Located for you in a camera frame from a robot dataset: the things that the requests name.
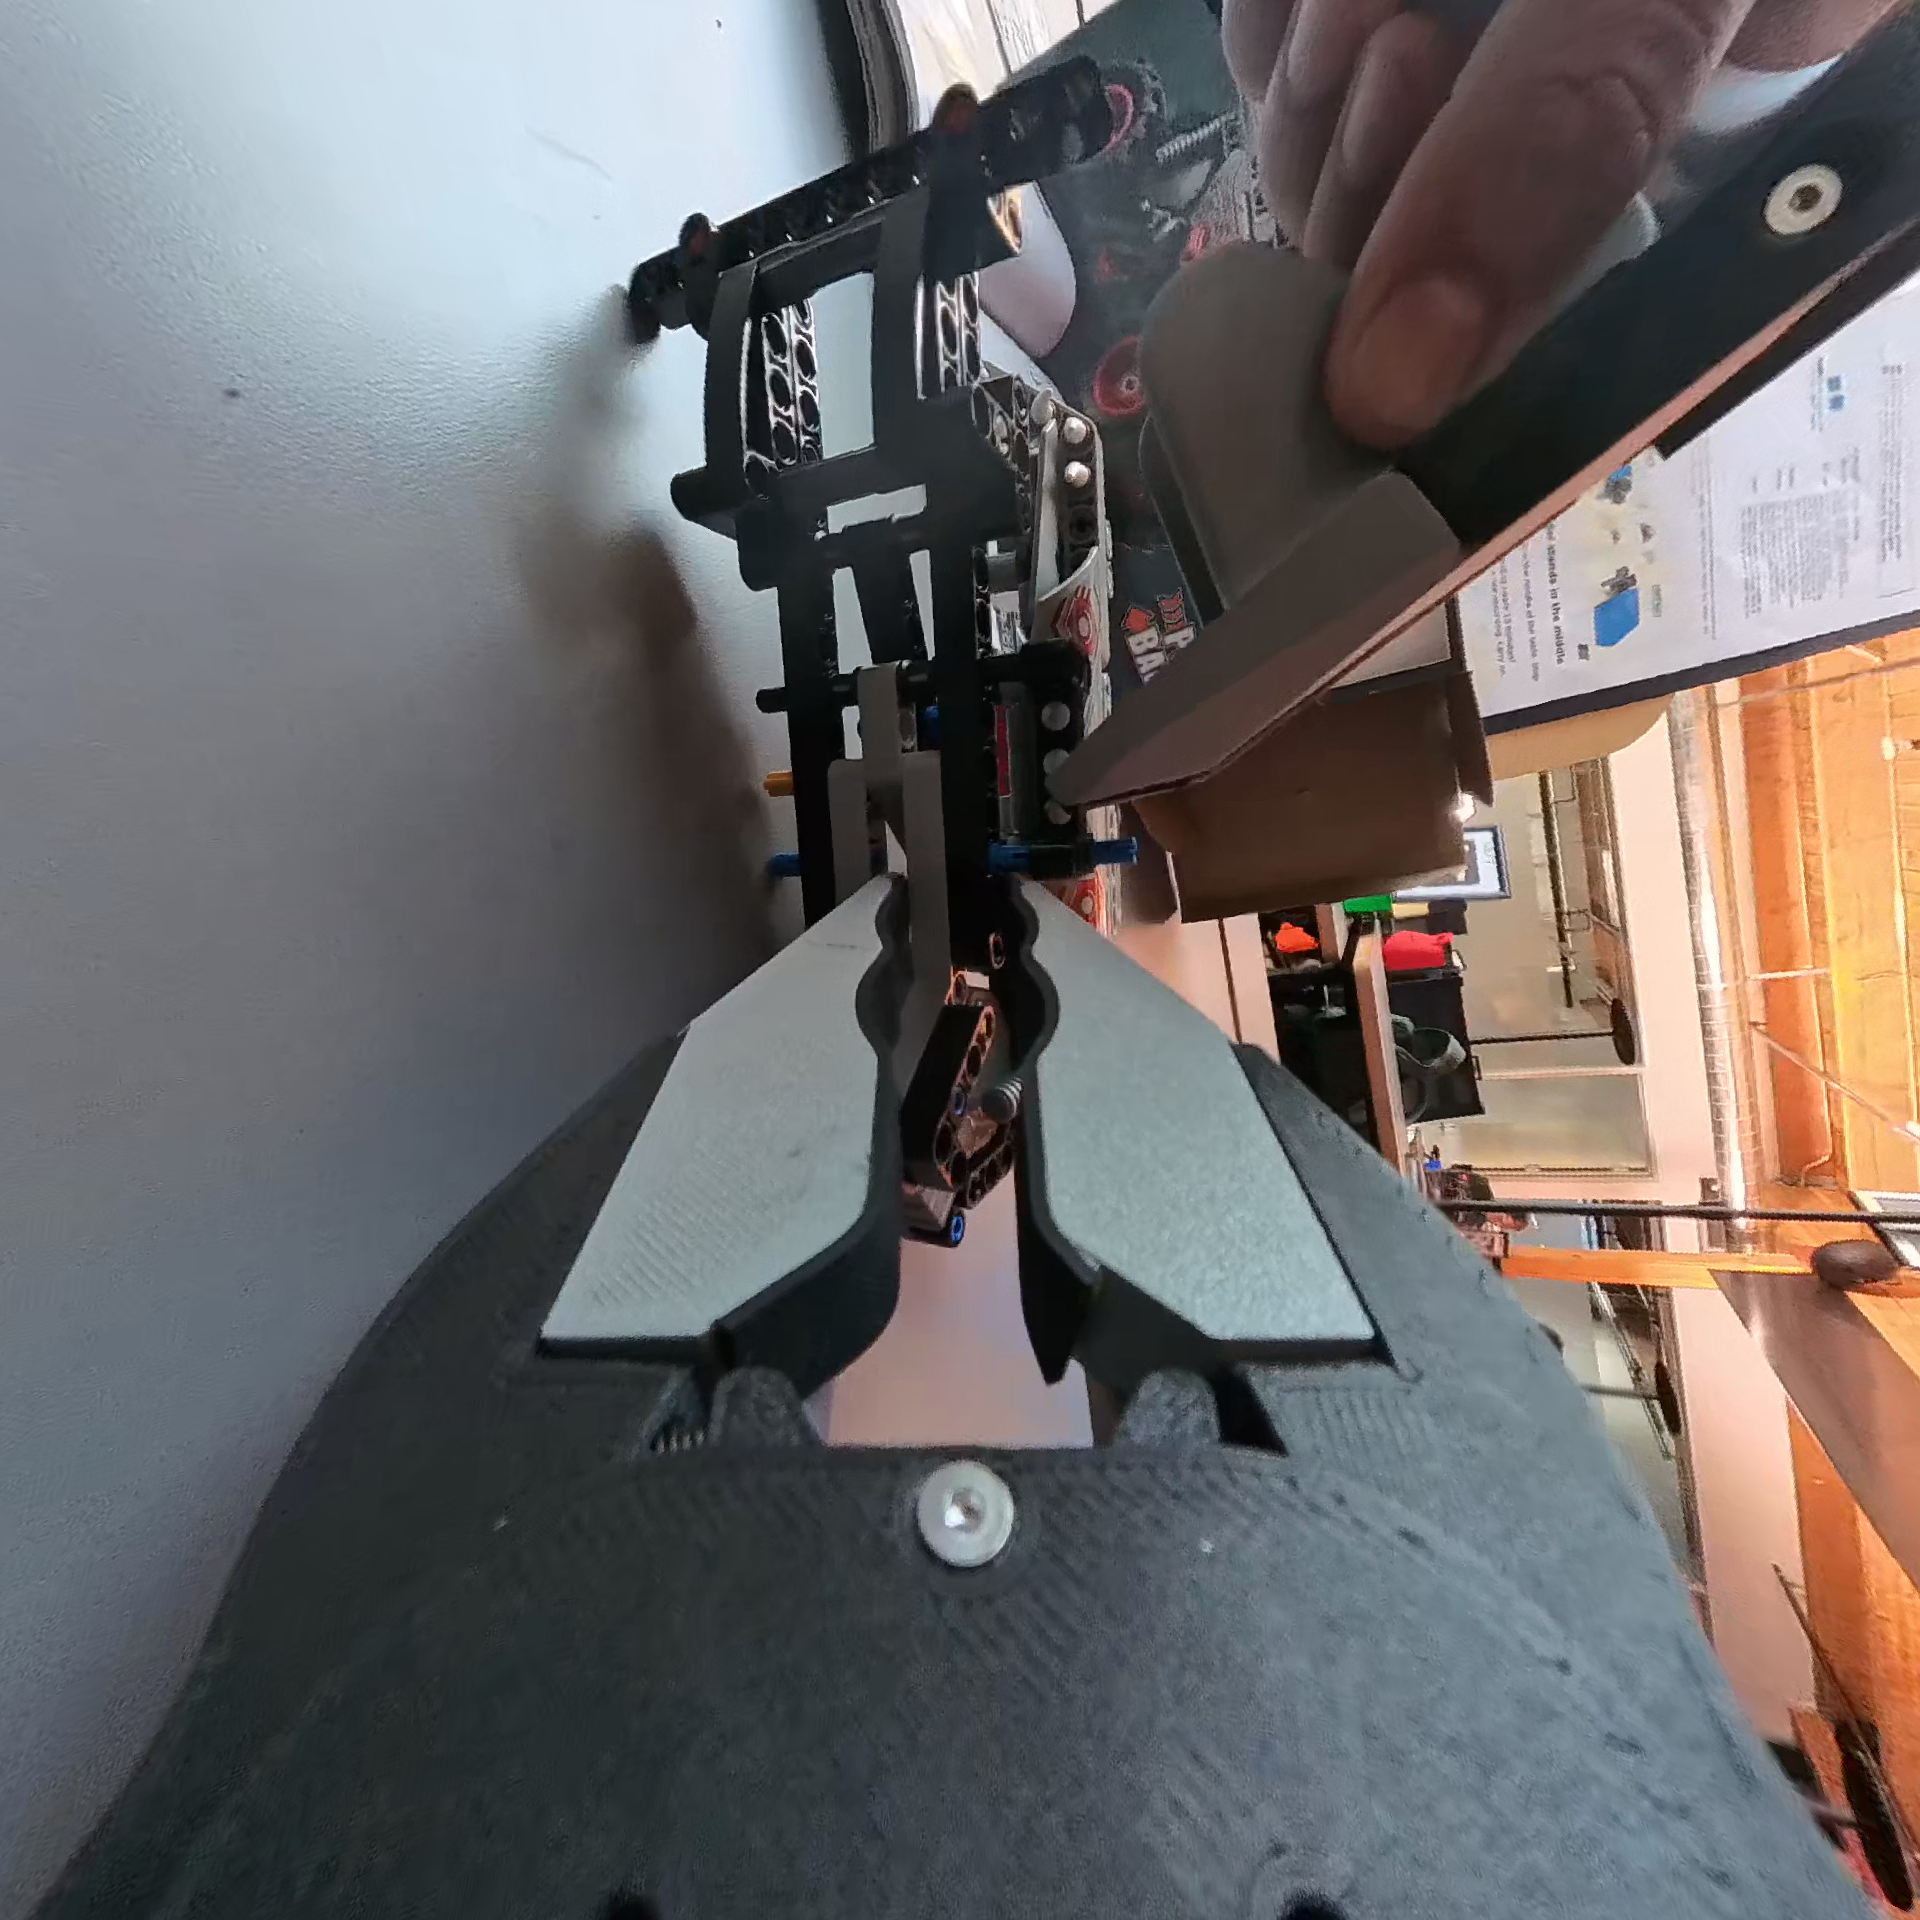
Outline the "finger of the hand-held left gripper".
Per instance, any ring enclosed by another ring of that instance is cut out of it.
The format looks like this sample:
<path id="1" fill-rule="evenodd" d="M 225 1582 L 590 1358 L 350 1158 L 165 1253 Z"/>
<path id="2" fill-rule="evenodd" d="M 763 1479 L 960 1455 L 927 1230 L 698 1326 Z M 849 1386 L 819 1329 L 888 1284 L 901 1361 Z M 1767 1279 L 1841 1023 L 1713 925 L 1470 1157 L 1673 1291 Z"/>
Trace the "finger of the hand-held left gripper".
<path id="1" fill-rule="evenodd" d="M 1144 466 L 1201 641 L 1057 770 L 1097 805 L 1221 775 L 1606 466 L 1703 426 L 1917 266 L 1914 252 L 1647 252 L 1603 275 L 1496 385 L 1417 445 L 1350 442 L 1319 391 L 1334 269 L 1215 252 L 1141 335 Z"/>

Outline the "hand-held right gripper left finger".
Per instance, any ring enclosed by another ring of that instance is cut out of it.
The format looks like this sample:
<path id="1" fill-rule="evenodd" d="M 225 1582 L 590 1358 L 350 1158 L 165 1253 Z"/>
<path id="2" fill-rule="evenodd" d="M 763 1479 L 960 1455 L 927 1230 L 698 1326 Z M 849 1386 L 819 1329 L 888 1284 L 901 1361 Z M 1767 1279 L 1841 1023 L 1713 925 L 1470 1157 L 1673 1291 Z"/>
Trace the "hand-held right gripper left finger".
<path id="1" fill-rule="evenodd" d="M 898 1303 L 905 887 L 693 1020 L 543 1324 L 562 1355 L 839 1379 Z"/>

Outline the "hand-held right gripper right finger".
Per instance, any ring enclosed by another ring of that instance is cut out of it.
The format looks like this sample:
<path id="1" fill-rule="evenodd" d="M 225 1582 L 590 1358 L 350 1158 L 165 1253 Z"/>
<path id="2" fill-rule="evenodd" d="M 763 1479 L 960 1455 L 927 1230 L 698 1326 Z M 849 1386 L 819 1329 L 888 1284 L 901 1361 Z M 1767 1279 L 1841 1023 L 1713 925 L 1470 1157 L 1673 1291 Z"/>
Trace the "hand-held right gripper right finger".
<path id="1" fill-rule="evenodd" d="M 1009 885 L 1016 1220 L 1049 1382 L 1379 1358 L 1379 1329 L 1224 1028 Z"/>

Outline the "black lego technic frame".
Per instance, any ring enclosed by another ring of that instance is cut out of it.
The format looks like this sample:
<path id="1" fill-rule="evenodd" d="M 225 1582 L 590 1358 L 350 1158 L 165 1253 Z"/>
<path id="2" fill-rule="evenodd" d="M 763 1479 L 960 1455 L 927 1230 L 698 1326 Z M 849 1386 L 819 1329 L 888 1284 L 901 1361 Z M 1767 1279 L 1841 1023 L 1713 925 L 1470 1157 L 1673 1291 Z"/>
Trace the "black lego technic frame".
<path id="1" fill-rule="evenodd" d="M 1029 506 L 1022 394 L 991 364 L 981 282 L 1017 258 L 1022 191 L 1096 157 L 1113 116 L 1070 58 L 991 99 L 955 84 L 925 131 L 733 220 L 696 210 L 629 282 L 638 342 L 704 342 L 704 459 L 679 514 L 737 551 L 779 615 L 783 789 L 808 921 L 898 852 L 912 893 L 903 1013 L 903 1230 L 954 1246 L 1017 1163 L 1019 1083 L 993 1066 L 1007 965 L 1002 893 L 1034 881 L 1091 924 L 1139 859 L 1115 806 L 1067 847 L 1005 844 L 993 686 L 1017 615 L 1009 561 Z"/>

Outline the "person's left hand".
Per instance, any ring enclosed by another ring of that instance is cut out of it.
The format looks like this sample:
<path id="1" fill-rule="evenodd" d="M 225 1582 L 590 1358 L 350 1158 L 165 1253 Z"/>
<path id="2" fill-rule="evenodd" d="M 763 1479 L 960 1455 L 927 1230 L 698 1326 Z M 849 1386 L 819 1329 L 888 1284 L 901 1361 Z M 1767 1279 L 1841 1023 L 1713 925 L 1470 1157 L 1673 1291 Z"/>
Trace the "person's left hand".
<path id="1" fill-rule="evenodd" d="M 1793 94 L 1896 9 L 1517 2 L 1469 30 L 1439 5 L 1221 5 L 1277 223 L 1350 277 L 1334 418 L 1419 438 L 1550 318 L 1721 76 Z"/>

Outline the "white printed sheet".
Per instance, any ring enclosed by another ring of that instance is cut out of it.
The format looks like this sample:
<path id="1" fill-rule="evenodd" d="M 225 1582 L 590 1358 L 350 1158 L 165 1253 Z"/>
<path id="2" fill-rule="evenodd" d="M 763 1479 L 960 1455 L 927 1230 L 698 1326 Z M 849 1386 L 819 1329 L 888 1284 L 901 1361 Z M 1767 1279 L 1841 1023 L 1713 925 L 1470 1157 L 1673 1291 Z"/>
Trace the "white printed sheet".
<path id="1" fill-rule="evenodd" d="M 1918 278 L 1462 597 L 1488 734 L 1872 641 L 1918 611 Z"/>

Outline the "black shelf cart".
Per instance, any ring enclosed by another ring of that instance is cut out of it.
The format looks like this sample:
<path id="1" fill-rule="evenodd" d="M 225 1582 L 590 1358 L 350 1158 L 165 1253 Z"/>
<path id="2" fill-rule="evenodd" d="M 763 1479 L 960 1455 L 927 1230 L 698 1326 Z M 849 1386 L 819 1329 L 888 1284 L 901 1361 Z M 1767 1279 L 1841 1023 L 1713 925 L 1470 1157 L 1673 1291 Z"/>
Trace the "black shelf cart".
<path id="1" fill-rule="evenodd" d="M 1262 914 L 1266 991 L 1280 1062 L 1362 1135 L 1379 1126 L 1369 1076 L 1373 991 L 1355 972 L 1360 940 L 1379 940 L 1383 1066 L 1399 1076 L 1407 1122 L 1482 1115 L 1480 1070 L 1465 1018 L 1455 930 L 1422 919 L 1360 914 L 1335 941 L 1315 908 Z"/>

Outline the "wooden table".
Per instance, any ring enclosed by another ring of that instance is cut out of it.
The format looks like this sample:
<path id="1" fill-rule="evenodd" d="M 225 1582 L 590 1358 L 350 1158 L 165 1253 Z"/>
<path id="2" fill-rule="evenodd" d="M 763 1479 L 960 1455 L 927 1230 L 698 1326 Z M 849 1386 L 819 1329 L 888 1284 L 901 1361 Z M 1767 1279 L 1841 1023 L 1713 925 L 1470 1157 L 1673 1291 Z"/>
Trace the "wooden table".
<path id="1" fill-rule="evenodd" d="M 1761 1249 L 1603 1206 L 1496 1237 L 1640 1479 L 1753 1729 L 1832 1825 L 1874 1915 L 1917 1915 L 1917 1195 L 1787 1193 Z M 1880 1237 L 1904 1284 L 1810 1253 Z"/>

